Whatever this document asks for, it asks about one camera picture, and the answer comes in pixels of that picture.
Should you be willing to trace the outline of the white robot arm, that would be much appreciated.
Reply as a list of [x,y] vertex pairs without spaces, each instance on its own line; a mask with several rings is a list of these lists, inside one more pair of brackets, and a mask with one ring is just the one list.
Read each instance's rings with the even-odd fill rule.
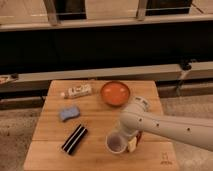
[[119,133],[131,139],[139,131],[145,131],[213,151],[213,120],[157,115],[148,109],[145,98],[133,97],[119,116]]

